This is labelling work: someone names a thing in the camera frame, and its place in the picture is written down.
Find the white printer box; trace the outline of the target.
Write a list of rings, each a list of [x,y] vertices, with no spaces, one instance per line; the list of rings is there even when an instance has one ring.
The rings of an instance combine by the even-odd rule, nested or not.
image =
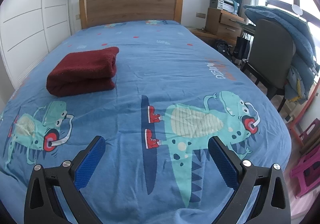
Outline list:
[[[210,8],[225,10],[232,14],[238,14],[239,3],[233,0],[210,0]]]

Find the grey chair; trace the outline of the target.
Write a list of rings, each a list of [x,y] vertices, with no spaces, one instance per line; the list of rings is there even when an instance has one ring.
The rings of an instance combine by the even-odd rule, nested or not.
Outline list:
[[[296,46],[289,32],[278,23],[258,20],[248,60],[241,71],[250,72],[255,84],[262,83],[267,98],[285,96],[285,85]]]

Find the dark red knitted sweater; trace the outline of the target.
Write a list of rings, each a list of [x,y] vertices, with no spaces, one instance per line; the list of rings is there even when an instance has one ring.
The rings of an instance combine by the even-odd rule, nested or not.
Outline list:
[[[119,48],[113,46],[66,55],[47,77],[48,92],[66,97],[114,89],[118,53]]]

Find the pink plastic stool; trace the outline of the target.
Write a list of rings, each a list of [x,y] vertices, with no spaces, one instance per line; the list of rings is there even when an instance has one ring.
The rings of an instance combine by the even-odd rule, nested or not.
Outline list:
[[[316,118],[300,138],[301,157],[290,171],[290,178],[298,181],[295,197],[302,197],[319,186],[319,119]]]

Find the wooden nightstand drawers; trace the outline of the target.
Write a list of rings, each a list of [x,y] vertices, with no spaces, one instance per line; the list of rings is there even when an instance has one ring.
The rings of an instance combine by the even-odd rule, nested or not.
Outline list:
[[[234,47],[242,32],[238,22],[243,23],[244,19],[225,10],[209,7],[204,28],[189,28],[189,31],[210,46],[217,40],[223,40]]]

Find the white wardrobe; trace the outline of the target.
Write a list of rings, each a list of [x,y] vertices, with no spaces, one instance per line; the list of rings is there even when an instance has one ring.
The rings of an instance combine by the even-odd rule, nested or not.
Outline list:
[[[3,0],[1,55],[13,87],[70,35],[68,0]]]

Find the wooden headboard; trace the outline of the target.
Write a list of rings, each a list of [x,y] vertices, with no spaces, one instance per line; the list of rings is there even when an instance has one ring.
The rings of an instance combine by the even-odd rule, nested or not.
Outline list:
[[[79,0],[82,29],[138,20],[182,19],[183,0]]]

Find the black bag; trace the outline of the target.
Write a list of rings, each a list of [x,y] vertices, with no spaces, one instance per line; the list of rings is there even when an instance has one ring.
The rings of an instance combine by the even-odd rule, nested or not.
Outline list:
[[[233,56],[228,43],[222,39],[217,39],[214,43],[214,48],[231,63],[234,63]]]

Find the blue dinosaur print bedsheet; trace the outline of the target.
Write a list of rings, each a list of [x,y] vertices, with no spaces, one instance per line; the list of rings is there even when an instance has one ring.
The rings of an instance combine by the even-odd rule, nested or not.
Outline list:
[[[48,92],[66,55],[109,47],[119,49],[114,89]],[[103,223],[211,223],[232,194],[207,150],[212,136],[256,166],[285,168],[291,153],[266,95],[171,20],[81,30],[16,90],[1,118],[1,202],[16,223],[34,166],[58,166],[96,136],[106,150],[81,193]]]

